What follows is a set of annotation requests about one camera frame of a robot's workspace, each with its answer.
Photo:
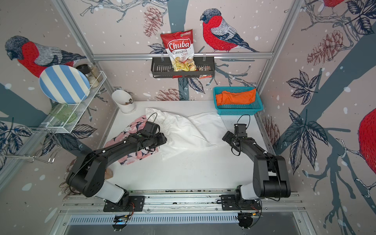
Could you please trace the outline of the pink patterned shorts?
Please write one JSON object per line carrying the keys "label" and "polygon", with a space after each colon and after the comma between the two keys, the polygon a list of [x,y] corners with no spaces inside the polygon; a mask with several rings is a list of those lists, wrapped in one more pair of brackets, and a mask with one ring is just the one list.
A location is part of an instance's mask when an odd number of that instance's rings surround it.
{"label": "pink patterned shorts", "polygon": [[[117,145],[118,143],[126,142],[136,142],[136,139],[133,137],[134,134],[140,132],[144,129],[146,125],[146,115],[140,116],[139,118],[135,119],[132,123],[130,123],[123,131],[121,131],[116,137],[113,137],[105,144],[105,148],[111,147],[113,145]],[[149,150],[149,148],[143,148],[136,152],[129,153],[124,155],[122,158],[118,160],[121,165],[129,165],[135,163],[137,161],[143,160],[151,155],[154,155],[159,152],[159,148],[156,147],[155,149]]]}

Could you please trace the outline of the white shorts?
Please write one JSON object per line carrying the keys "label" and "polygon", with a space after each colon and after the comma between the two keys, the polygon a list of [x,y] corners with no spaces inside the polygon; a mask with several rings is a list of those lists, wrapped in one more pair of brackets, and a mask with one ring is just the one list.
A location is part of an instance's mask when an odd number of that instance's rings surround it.
{"label": "white shorts", "polygon": [[188,150],[209,150],[225,144],[222,137],[228,129],[216,112],[184,117],[146,108],[146,116],[151,117],[160,126],[160,131],[167,139],[167,142],[159,147],[163,160],[176,157]]}

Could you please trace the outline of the orange shorts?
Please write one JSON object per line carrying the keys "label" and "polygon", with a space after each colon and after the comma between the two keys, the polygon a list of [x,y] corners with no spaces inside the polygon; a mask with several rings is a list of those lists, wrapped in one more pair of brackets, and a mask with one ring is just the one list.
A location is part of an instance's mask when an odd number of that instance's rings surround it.
{"label": "orange shorts", "polygon": [[215,100],[217,106],[222,105],[249,105],[256,101],[256,90],[241,92],[241,93],[231,93],[228,91],[223,91],[220,94],[215,95]]}

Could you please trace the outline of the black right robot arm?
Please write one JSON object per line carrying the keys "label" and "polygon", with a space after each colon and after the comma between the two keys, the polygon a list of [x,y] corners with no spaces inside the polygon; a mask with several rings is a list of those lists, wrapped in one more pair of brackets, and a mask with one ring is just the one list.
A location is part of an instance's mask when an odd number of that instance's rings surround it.
{"label": "black right robot arm", "polygon": [[239,185],[236,189],[236,201],[271,198],[279,201],[291,196],[286,160],[273,155],[247,136],[246,124],[235,124],[234,132],[228,131],[222,140],[228,143],[234,155],[245,154],[253,162],[252,182]]}

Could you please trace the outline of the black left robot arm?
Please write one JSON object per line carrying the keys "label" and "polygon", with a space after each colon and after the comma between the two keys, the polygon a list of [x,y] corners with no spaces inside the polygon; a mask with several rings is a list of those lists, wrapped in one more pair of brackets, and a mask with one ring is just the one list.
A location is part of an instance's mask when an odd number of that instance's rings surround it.
{"label": "black left robot arm", "polygon": [[125,198],[126,190],[109,183],[105,179],[107,168],[120,158],[140,150],[154,151],[166,144],[167,138],[154,122],[146,122],[145,127],[130,134],[124,140],[106,148],[97,149],[85,157],[78,157],[70,170],[66,183],[87,198],[96,196],[112,203]]}

